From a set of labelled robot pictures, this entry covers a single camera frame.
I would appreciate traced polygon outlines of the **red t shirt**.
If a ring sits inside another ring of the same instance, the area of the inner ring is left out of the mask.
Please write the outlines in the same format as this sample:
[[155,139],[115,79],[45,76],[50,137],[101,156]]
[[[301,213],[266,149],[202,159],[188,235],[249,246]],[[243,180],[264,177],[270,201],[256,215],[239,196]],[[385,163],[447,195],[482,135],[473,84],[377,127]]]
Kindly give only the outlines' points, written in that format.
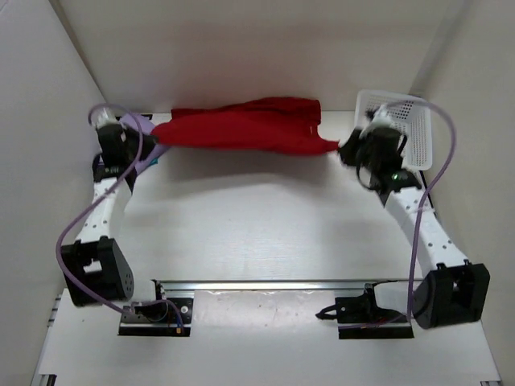
[[318,100],[275,96],[214,109],[172,109],[171,120],[152,134],[165,146],[316,156],[339,147],[320,137],[320,123]]

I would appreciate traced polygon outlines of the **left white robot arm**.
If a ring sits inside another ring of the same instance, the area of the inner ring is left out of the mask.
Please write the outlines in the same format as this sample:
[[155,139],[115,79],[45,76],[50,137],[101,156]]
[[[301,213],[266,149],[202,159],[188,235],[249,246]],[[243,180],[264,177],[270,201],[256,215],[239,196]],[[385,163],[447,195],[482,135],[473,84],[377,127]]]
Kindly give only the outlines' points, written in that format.
[[99,125],[96,132],[101,152],[92,165],[93,198],[106,197],[88,213],[76,240],[61,246],[60,252],[64,266],[89,290],[108,301],[127,301],[134,293],[134,275],[116,238],[138,172],[123,173],[136,159],[138,147],[146,158],[155,139],[118,121]]

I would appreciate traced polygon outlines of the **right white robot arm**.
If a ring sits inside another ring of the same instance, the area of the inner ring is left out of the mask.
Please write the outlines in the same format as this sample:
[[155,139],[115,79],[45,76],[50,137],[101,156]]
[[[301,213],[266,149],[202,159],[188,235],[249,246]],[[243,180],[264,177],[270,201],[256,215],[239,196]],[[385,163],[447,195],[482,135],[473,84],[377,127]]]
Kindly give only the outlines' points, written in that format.
[[411,245],[410,278],[401,314],[423,329],[481,319],[490,273],[453,243],[427,204],[429,190],[402,165],[405,134],[388,126],[355,128],[339,147],[345,166],[366,170],[365,189],[377,194]]

